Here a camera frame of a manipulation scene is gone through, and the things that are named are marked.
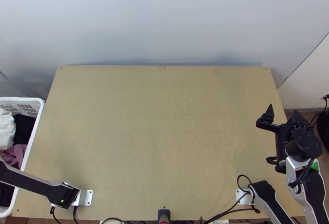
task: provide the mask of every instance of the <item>black cable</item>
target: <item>black cable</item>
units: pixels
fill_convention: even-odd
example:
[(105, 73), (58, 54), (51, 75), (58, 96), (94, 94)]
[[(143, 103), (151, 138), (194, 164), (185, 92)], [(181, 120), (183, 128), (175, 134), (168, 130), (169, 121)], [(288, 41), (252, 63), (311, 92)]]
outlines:
[(118, 218), (110, 217), (110, 218), (107, 218), (106, 220), (104, 220), (104, 221), (102, 222), (102, 224), (104, 224), (105, 222), (107, 222), (107, 221), (109, 221), (109, 220), (116, 220), (116, 221), (118, 221), (118, 222), (122, 222), (122, 220), (120, 220), (120, 219), (118, 219)]
[(50, 214), (53, 215), (54, 220), (55, 220), (58, 224), (62, 224), (62, 223), (56, 218), (56, 216), (55, 216), (55, 207), (54, 207), (54, 206), (51, 207), (51, 209), (50, 209)]
[(73, 220), (74, 220), (75, 224), (79, 224), (78, 221), (75, 218), (75, 213), (76, 213), (77, 208), (78, 208), (78, 206), (74, 206), (74, 209), (73, 209)]
[(210, 222), (213, 222), (213, 221), (215, 221), (215, 220), (217, 220), (217, 219), (223, 217), (224, 215), (228, 215), (228, 214), (230, 214), (230, 213), (238, 212), (238, 211), (253, 210), (253, 211), (255, 211), (257, 214), (260, 213), (260, 210), (256, 209), (256, 208), (254, 207), (254, 205), (252, 205), (251, 208), (249, 208), (249, 209), (231, 210), (231, 209), (233, 209), (233, 208), (234, 208), (234, 207), (240, 202), (240, 200), (241, 200), (244, 196), (246, 196), (246, 195), (248, 195), (248, 194), (250, 194), (250, 192), (247, 192), (247, 193), (243, 194), (242, 197), (240, 197), (240, 198), (238, 199), (238, 201), (236, 201), (236, 203), (235, 203), (231, 208), (229, 208), (228, 210), (224, 211), (223, 213), (220, 213), (220, 214), (218, 214), (218, 215), (215, 215), (214, 217), (212, 217), (212, 218), (210, 218), (209, 220), (207, 220), (204, 224), (208, 224), (208, 223), (210, 223)]
[(271, 165), (274, 165), (274, 166), (276, 166), (276, 165), (278, 164), (278, 161), (277, 161), (276, 156), (270, 156), (270, 157), (267, 157), (267, 158), (266, 158), (266, 162), (267, 162), (268, 164), (271, 164)]
[(327, 97), (323, 97), (323, 99), (324, 99), (325, 102), (326, 102), (326, 106), (324, 107), (324, 109), (323, 109), (323, 111), (322, 111), (321, 113), (318, 113), (318, 114), (314, 115), (314, 117), (312, 118), (312, 120), (311, 120), (311, 122), (310, 122), (311, 125), (315, 125), (315, 124), (317, 123), (317, 121), (319, 120), (319, 118), (318, 118), (317, 121), (316, 121), (314, 124), (312, 124), (312, 122), (313, 122), (313, 120), (315, 119), (315, 117), (324, 114), (325, 111), (326, 111), (326, 108), (327, 108), (327, 106), (328, 106)]
[(297, 222), (298, 224), (301, 224), (295, 217), (293, 217), (293, 219), (295, 220), (295, 222)]
[(237, 182), (238, 187), (240, 188), (240, 190), (243, 191), (243, 192), (247, 192), (247, 193), (249, 193), (248, 191), (242, 189), (241, 186), (239, 185), (239, 179), (240, 179), (241, 177), (245, 177), (245, 178), (247, 178), (247, 180), (249, 180), (249, 183), (250, 183), (250, 184), (251, 184), (251, 180), (250, 180), (250, 178), (248, 178), (248, 177), (245, 176), (244, 174), (240, 174), (240, 175), (238, 176), (237, 180), (236, 180), (236, 182)]
[(306, 168), (303, 170), (303, 172), (298, 177), (298, 179), (296, 179), (294, 182), (291, 182), (291, 183), (288, 184), (291, 188), (295, 188), (296, 185), (299, 185), (302, 182), (302, 180), (308, 175), (313, 162), (314, 162), (314, 159), (311, 159), (308, 162)]

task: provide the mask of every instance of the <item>green object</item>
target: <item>green object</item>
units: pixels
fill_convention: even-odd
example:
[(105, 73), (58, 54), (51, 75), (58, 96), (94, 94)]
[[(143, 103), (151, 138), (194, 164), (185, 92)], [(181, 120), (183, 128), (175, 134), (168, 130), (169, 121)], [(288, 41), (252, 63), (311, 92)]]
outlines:
[(314, 169), (317, 172), (320, 171), (319, 170), (319, 163), (318, 162), (312, 163), (311, 168)]

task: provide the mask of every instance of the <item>floor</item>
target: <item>floor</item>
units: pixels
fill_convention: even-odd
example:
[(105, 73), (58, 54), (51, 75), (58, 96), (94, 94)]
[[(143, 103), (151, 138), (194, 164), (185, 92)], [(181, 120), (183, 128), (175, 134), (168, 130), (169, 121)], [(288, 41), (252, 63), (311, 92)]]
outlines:
[[(312, 117), (317, 114), (318, 112), (302, 112), (302, 115), (307, 119), (311, 120)], [(286, 112), (287, 119), (291, 117), (291, 112)], [(329, 165), (329, 152), (325, 149), (323, 150), (323, 155), (318, 158), (320, 165)], [(325, 180), (325, 182), (329, 182), (329, 170), (323, 170), (321, 171), (321, 174)], [(329, 197), (327, 195), (325, 199), (325, 205), (329, 206)], [(297, 217), (297, 220), (301, 224), (306, 224), (304, 217)], [(253, 220), (231, 220), (230, 223), (251, 223), (251, 224), (263, 224), (265, 221), (269, 221), (268, 219), (253, 219)], [(62, 224), (74, 224), (73, 220), (61, 220)], [(79, 224), (99, 224), (99, 221), (80, 221)], [(146, 222), (146, 224), (155, 224), (156, 222)], [(37, 218), (20, 218), (20, 217), (7, 217), (5, 220), (5, 224), (57, 224), (55, 220), (53, 219), (37, 219)]]

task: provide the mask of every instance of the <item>wooden table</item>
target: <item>wooden table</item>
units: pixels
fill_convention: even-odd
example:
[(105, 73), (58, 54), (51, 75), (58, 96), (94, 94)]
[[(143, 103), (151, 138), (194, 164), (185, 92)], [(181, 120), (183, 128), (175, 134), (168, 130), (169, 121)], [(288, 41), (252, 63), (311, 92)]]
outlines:
[[(285, 176), (265, 161), (274, 134), (255, 127), (270, 103), (275, 123), (285, 122), (265, 67), (60, 67), (26, 171), (92, 189), (79, 219), (156, 220), (164, 206), (173, 220), (208, 219), (236, 201), (241, 173), (268, 180), (288, 214), (302, 215)], [(20, 190), (13, 215), (51, 218), (49, 209)], [(72, 209), (56, 215), (72, 219)]]

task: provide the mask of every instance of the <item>white wall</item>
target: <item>white wall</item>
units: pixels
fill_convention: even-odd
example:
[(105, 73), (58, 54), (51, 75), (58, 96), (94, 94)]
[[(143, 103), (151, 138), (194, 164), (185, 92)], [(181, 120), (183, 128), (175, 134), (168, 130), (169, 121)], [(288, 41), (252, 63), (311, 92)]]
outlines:
[(276, 85), (329, 31), (329, 0), (0, 0), (0, 69), (46, 98), (58, 65), (263, 65)]
[(26, 97), (0, 73), (0, 97)]
[(278, 88), (278, 92), (285, 109), (325, 106), (325, 101), (319, 98), (329, 92), (329, 35)]

